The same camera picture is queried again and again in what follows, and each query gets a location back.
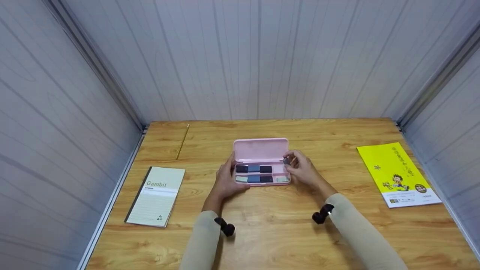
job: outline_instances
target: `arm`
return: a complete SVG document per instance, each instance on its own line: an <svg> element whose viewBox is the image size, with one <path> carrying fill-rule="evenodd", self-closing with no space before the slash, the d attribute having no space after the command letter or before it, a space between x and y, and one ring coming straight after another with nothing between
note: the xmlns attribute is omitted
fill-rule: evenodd
<svg viewBox="0 0 480 270"><path fill-rule="evenodd" d="M407 269L378 230L318 173L309 158L298 150L289 151L284 157L290 160L287 171L295 182L309 185L326 203L335 206L330 219L367 269Z"/></svg>
<svg viewBox="0 0 480 270"><path fill-rule="evenodd" d="M335 206L330 219L366 269L407 269L385 238L345 196L333 194L326 203Z"/></svg>
<svg viewBox="0 0 480 270"><path fill-rule="evenodd" d="M248 184L235 182L231 175L234 155L216 172L215 184L205 200L202 212L193 226L193 232L183 253L180 270L212 269L216 246L220 237L220 225L214 219L221 216L223 200L240 191L247 190Z"/></svg>

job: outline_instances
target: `notebook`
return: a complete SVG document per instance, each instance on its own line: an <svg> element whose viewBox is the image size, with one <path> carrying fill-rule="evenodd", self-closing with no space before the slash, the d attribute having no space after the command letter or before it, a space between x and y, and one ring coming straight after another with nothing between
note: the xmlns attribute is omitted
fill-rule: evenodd
<svg viewBox="0 0 480 270"><path fill-rule="evenodd" d="M357 149L389 208L441 203L400 143Z"/></svg>
<svg viewBox="0 0 480 270"><path fill-rule="evenodd" d="M165 228L184 174L184 169L150 167L125 222Z"/></svg>

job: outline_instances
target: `light green block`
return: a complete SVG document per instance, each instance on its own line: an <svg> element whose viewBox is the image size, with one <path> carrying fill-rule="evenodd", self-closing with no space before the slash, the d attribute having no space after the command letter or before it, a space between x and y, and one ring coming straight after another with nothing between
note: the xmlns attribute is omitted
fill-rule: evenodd
<svg viewBox="0 0 480 270"><path fill-rule="evenodd" d="M286 176L279 176L279 177L276 178L276 182L277 183L288 182L288 178Z"/></svg>
<svg viewBox="0 0 480 270"><path fill-rule="evenodd" d="M235 180L236 180L237 182L246 183L246 182L248 182L248 177L245 177L245 176L237 176L237 177L235 177Z"/></svg>

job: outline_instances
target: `pink case lid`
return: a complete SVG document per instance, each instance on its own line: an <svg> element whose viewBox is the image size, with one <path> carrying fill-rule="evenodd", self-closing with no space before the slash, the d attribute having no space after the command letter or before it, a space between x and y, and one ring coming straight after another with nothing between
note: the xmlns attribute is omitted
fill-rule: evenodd
<svg viewBox="0 0 480 270"><path fill-rule="evenodd" d="M235 160L249 161L279 161L288 151L287 138L241 139L233 142Z"/></svg>

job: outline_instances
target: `black wrist strap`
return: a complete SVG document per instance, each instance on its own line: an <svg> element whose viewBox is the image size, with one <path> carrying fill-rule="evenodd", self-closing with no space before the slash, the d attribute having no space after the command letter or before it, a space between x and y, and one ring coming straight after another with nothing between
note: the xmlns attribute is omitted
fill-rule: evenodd
<svg viewBox="0 0 480 270"><path fill-rule="evenodd" d="M214 220L218 225L220 225L220 230L225 234L226 237L233 235L235 232L235 226L233 226L233 224L227 223L221 217L215 218Z"/></svg>
<svg viewBox="0 0 480 270"><path fill-rule="evenodd" d="M322 207L322 209L320 209L320 212L313 213L312 215L313 221L315 221L315 223L317 224L325 223L325 220L327 219L327 217L332 214L333 208L335 208L335 206L328 203L325 204Z"/></svg>

